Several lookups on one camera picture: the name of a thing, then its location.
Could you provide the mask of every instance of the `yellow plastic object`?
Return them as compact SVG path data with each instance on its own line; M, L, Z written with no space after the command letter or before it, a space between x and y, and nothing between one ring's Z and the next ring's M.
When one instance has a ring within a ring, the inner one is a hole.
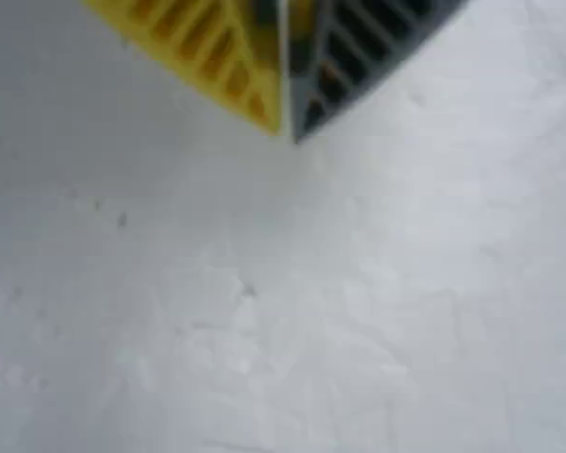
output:
M222 106L275 134L279 63L258 61L239 0L85 0L154 59Z

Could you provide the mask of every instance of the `ribbed plastic surface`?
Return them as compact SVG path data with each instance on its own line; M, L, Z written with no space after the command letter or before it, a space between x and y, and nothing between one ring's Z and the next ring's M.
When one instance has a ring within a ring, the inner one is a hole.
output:
M276 20L260 24L263 11L254 0L85 1L204 94L269 132L278 131ZM259 2L268 7L269 0Z
M436 31L462 0L311 3L318 9L312 45L309 49L291 46L296 140L326 123L389 74ZM301 18L293 16L291 9L290 20L293 29L293 21Z

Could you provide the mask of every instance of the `gray plastic object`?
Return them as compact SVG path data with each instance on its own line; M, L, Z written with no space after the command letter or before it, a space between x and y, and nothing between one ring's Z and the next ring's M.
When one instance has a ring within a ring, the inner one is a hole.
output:
M464 0L324 0L311 52L291 47L291 115L297 142L388 76Z

